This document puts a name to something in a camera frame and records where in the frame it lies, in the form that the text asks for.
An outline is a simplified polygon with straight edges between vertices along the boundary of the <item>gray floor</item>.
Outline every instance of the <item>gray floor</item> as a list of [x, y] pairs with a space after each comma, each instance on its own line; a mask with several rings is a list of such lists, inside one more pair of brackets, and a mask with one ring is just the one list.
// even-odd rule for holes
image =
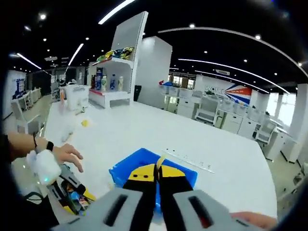
[[[50, 104], [51, 96], [44, 96], [29, 111], [25, 112], [25, 116], [33, 117], [40, 114], [41, 119], [45, 121], [48, 117]], [[169, 105], [169, 111], [174, 112], [175, 109], [176, 105], [174, 105], [174, 103]], [[3, 125], [5, 132], [16, 131], [14, 115], [5, 119]], [[279, 198], [284, 193], [284, 189], [290, 190], [294, 187], [293, 178], [300, 172], [300, 166], [298, 163], [287, 163], [282, 154], [279, 155], [275, 161], [267, 161], [267, 163], [270, 167], [275, 184], [277, 198]], [[46, 189], [40, 186], [38, 179], [33, 176], [24, 158], [15, 160], [12, 164], [12, 168], [22, 192], [28, 192], [33, 190], [33, 188], [39, 187], [43, 194], [46, 193]]]

